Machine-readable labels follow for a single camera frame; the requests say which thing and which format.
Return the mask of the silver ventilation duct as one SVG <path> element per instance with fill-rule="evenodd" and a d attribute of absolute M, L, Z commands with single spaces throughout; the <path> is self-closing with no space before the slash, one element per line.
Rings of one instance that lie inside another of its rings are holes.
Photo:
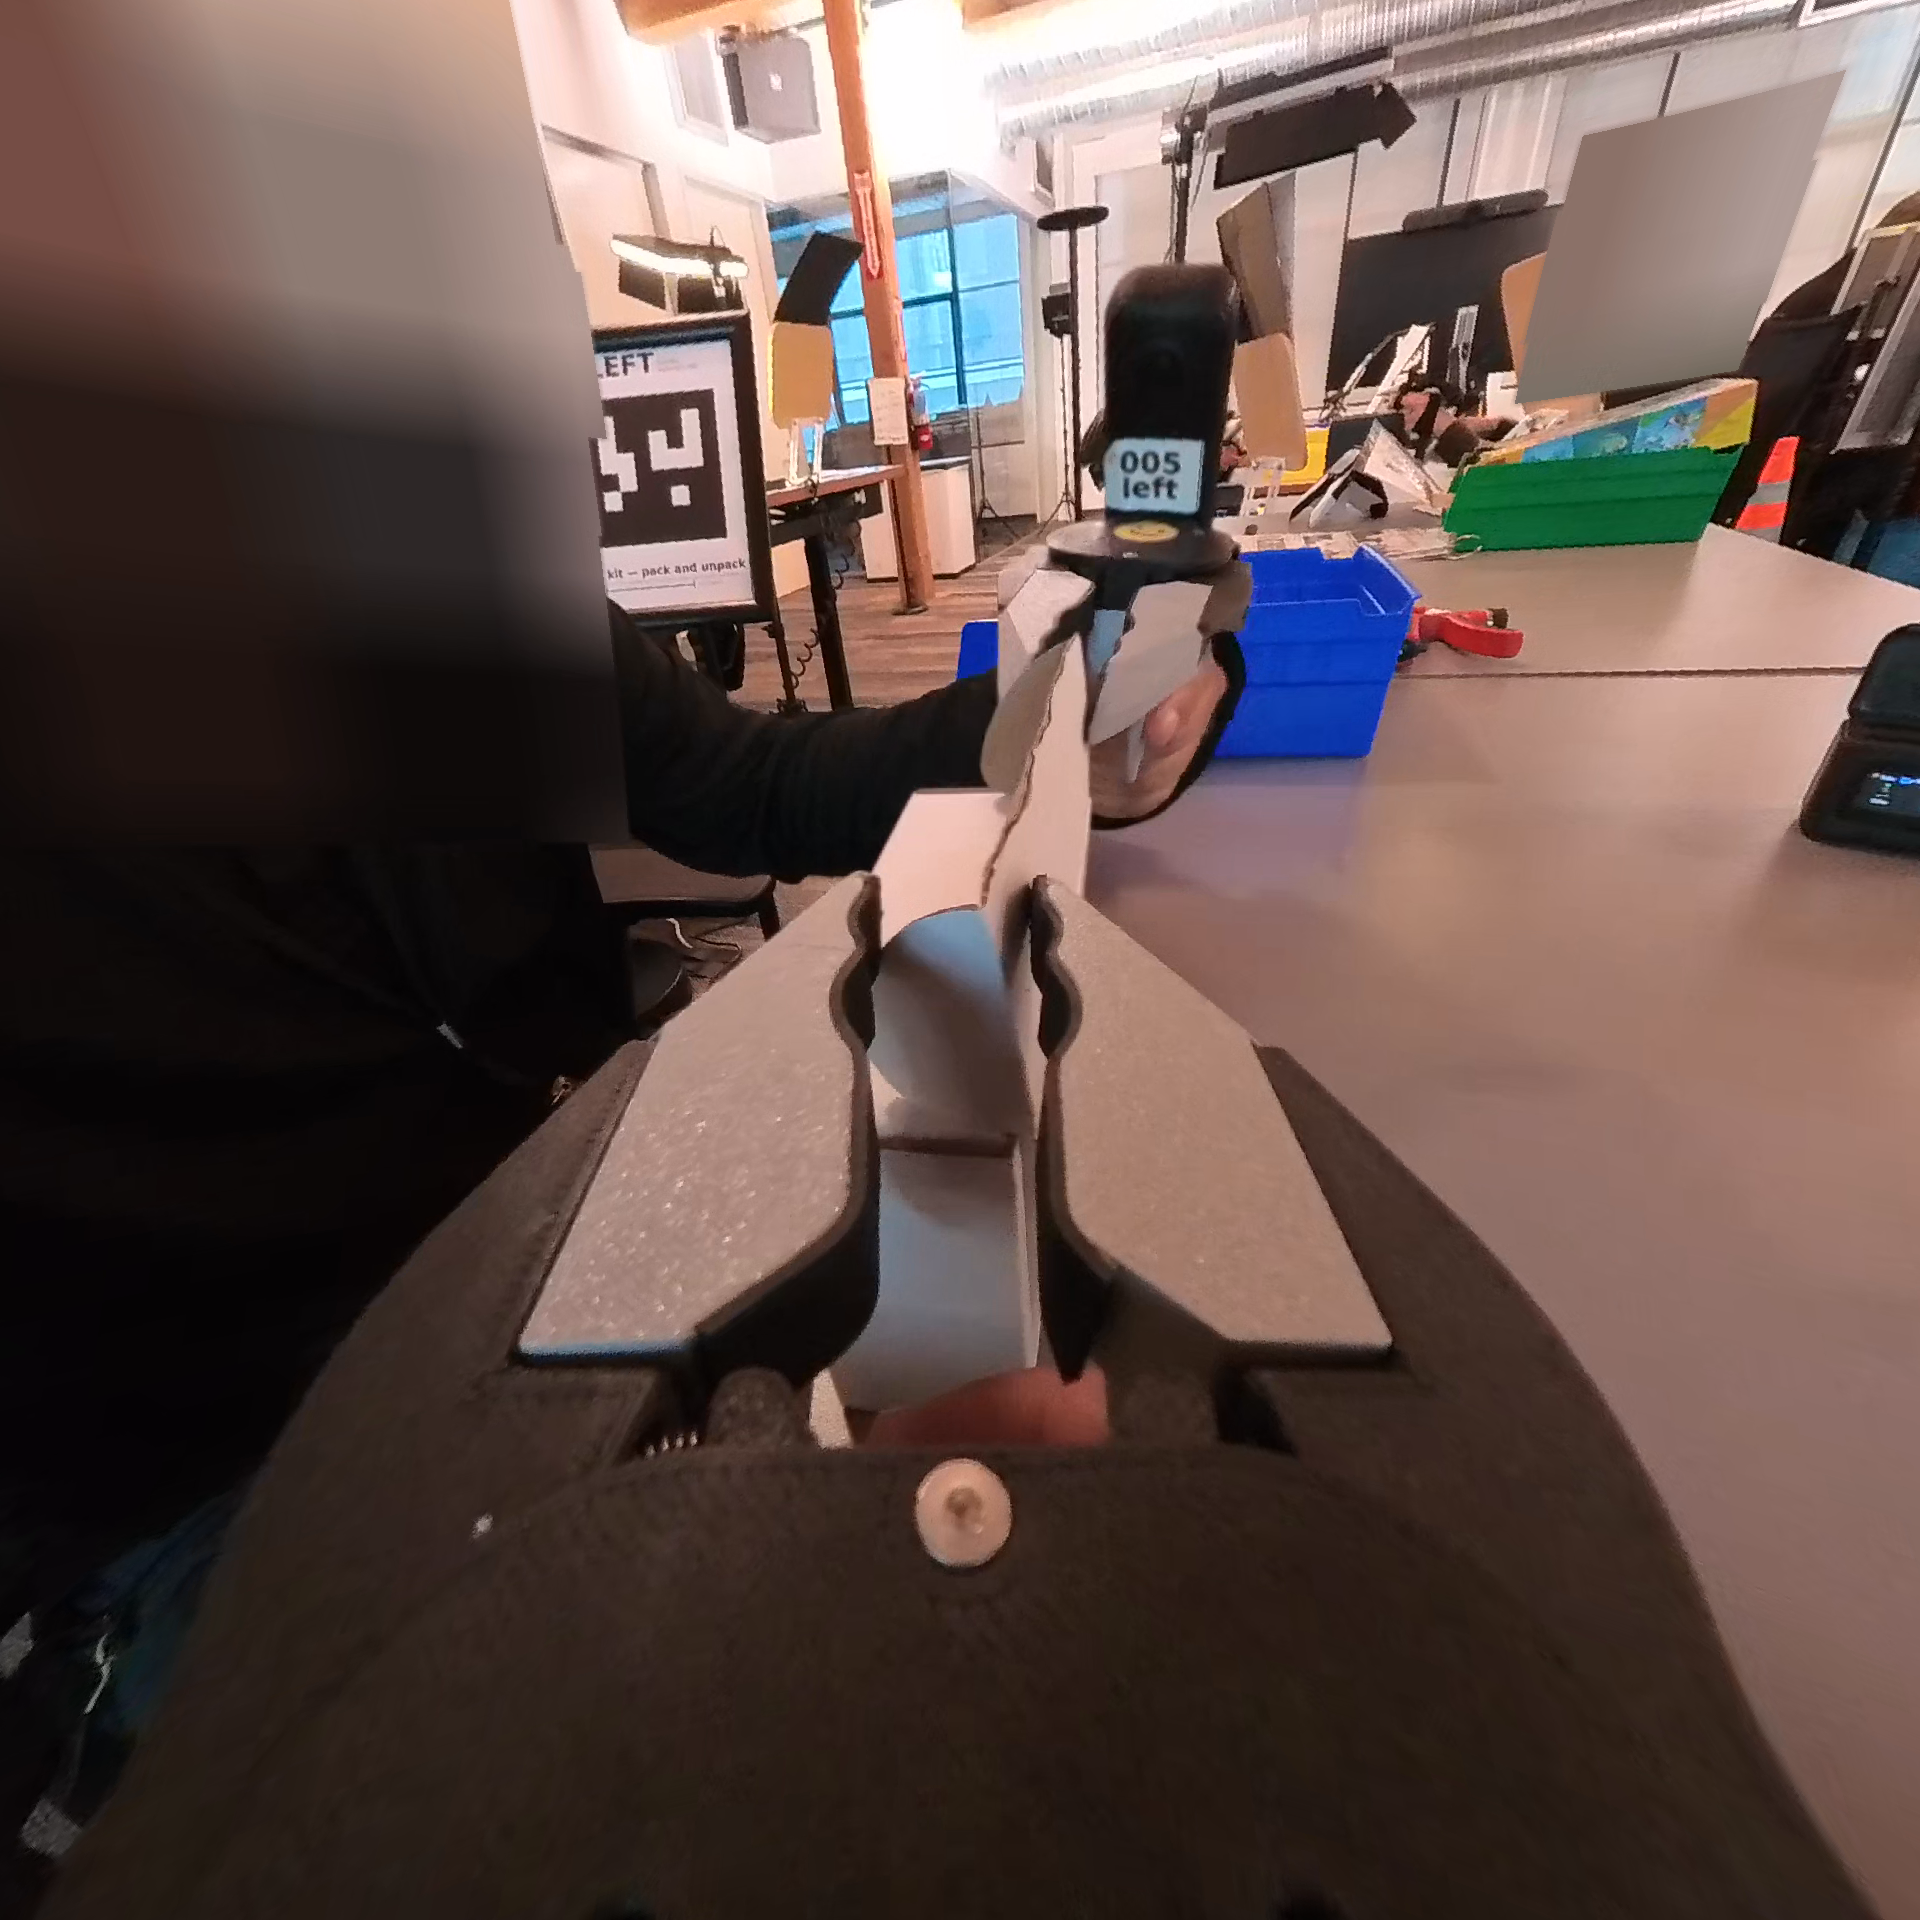
<path fill-rule="evenodd" d="M 1092 6 L 1069 6 L 1033 38 L 1012 44 L 987 70 L 998 142 L 1047 138 L 1203 102 L 1220 83 L 1295 80 L 1386 56 L 1478 51 L 1510 35 L 1599 31 L 1675 23 L 1682 38 L 1750 31 L 1793 21 L 1796 4 L 1117 4 L 1105 28 Z"/>

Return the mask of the orange steel column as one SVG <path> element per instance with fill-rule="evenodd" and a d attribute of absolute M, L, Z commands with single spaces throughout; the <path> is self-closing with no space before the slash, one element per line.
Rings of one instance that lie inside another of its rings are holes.
<path fill-rule="evenodd" d="M 870 346 L 874 380 L 883 406 L 874 416 L 881 447 L 897 455 L 894 491 L 897 572 L 901 611 L 924 612 L 935 591 L 929 506 L 922 455 L 908 405 L 905 312 L 897 256 L 894 197 L 874 133 L 874 100 L 867 75 L 867 8 L 860 2 L 822 2 L 822 31 L 833 66 L 833 91 L 849 181 L 849 206 L 860 243 L 860 287 Z M 899 445 L 881 440 L 881 428 L 903 429 Z"/>

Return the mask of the blue plastic bin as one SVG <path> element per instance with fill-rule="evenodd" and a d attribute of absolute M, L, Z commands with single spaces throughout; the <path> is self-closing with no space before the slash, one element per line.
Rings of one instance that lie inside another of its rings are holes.
<path fill-rule="evenodd" d="M 1367 755 L 1417 605 L 1412 584 L 1372 549 L 1330 555 L 1321 547 L 1294 547 L 1244 559 L 1228 535 L 1164 514 L 1079 520 L 1047 541 L 1035 567 L 1091 576 L 1085 663 L 1098 615 L 1119 627 L 1141 587 L 1249 567 L 1253 603 L 1233 635 L 1249 715 L 1222 734 L 1226 755 L 1242 758 Z M 997 619 L 966 623 L 961 679 L 995 679 L 997 652 Z"/>

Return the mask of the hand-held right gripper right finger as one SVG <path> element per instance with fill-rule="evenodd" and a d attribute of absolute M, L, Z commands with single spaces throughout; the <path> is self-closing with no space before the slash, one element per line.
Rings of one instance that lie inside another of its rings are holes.
<path fill-rule="evenodd" d="M 1253 1037 L 1058 879 L 1030 896 L 1039 1320 L 1065 1375 L 1375 1364 L 1375 1296 Z"/>

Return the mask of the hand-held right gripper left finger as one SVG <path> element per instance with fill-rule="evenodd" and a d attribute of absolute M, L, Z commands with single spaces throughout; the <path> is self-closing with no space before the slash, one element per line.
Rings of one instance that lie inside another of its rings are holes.
<path fill-rule="evenodd" d="M 545 1367 L 809 1387 L 881 1290 L 881 879 L 842 878 L 659 1036 L 518 1330 Z"/>

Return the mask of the black monitor screen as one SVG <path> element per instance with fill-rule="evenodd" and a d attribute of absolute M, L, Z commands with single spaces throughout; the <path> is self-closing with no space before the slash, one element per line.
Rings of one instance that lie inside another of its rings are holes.
<path fill-rule="evenodd" d="M 1348 239 L 1341 252 L 1327 346 L 1327 389 L 1340 391 L 1378 350 L 1431 325 L 1431 373 L 1449 370 L 1455 312 L 1477 309 L 1469 386 L 1515 370 L 1502 278 L 1543 256 L 1561 206 L 1545 189 L 1417 208 L 1401 228 Z"/>

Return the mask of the green plastic bin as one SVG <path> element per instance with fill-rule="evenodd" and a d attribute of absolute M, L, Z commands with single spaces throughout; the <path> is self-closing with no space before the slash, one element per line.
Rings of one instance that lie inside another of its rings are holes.
<path fill-rule="evenodd" d="M 1725 491 L 1739 447 L 1675 447 L 1571 462 L 1474 464 L 1439 525 L 1478 552 L 1693 543 Z"/>

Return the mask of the white cardboard mailer box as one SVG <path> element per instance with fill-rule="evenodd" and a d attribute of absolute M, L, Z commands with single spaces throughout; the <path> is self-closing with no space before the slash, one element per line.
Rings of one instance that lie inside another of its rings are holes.
<path fill-rule="evenodd" d="M 1085 645 L 1035 656 L 981 789 L 913 797 L 881 854 L 870 1090 L 881 1291 L 833 1367 L 881 1413 L 1039 1358 L 1039 879 L 1079 892 L 1092 835 Z"/>

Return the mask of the colourful flat box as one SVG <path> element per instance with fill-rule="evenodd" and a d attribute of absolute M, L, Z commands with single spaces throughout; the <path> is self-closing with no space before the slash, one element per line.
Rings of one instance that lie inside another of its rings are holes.
<path fill-rule="evenodd" d="M 1675 450 L 1739 450 L 1754 435 L 1759 384 L 1746 375 L 1700 380 L 1677 391 L 1561 419 L 1481 447 L 1477 464 L 1551 464 L 1649 456 Z"/>

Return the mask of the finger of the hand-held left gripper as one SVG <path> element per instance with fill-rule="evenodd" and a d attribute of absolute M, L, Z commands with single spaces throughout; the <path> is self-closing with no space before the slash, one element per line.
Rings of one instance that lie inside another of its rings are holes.
<path fill-rule="evenodd" d="M 983 738 L 983 783 L 1011 795 L 1039 741 L 1052 691 L 1085 642 L 1095 584 L 1069 567 L 1003 567 L 997 581 L 997 706 Z"/>
<path fill-rule="evenodd" d="M 1137 730 L 1180 691 L 1217 637 L 1239 634 L 1253 589 L 1249 567 L 1222 567 L 1204 581 L 1141 587 L 1119 627 L 1098 615 L 1087 639 L 1087 746 Z"/>

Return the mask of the person's black clothing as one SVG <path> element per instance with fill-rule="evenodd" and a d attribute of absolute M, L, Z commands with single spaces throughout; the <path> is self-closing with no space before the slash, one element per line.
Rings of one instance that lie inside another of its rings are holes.
<path fill-rule="evenodd" d="M 111 1565 L 244 1485 L 633 990 L 586 846 L 5 844 L 3 892 L 13 1916 L 111 1767 Z"/>

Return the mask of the person's right hand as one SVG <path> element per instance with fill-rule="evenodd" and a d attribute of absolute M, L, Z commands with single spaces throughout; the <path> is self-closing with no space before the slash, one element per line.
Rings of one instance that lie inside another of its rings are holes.
<path fill-rule="evenodd" d="M 908 1408 L 876 1413 L 860 1442 L 869 1448 L 1092 1448 L 1113 1437 L 1105 1374 L 1062 1378 L 1030 1367 L 957 1384 Z"/>

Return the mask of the red hand tool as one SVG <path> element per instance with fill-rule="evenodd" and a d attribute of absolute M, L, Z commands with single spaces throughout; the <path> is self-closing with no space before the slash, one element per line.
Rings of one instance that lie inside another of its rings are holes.
<path fill-rule="evenodd" d="M 1524 630 L 1514 627 L 1507 608 L 1435 608 L 1421 600 L 1411 612 L 1399 663 L 1407 666 L 1431 648 L 1507 661 L 1517 656 L 1523 645 Z"/>

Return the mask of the black white marker sign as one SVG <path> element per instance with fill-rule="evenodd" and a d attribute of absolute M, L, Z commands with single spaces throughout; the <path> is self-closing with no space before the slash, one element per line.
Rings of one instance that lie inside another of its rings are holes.
<path fill-rule="evenodd" d="M 757 363 L 739 311 L 593 333 L 599 552 L 641 623 L 759 623 L 777 605 Z"/>

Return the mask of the person's left forearm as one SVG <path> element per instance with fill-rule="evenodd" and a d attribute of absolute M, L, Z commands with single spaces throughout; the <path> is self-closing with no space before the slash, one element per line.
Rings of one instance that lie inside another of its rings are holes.
<path fill-rule="evenodd" d="M 884 708 L 733 704 L 609 603 L 631 839 L 702 874 L 870 870 L 924 789 L 979 789 L 993 676 Z"/>

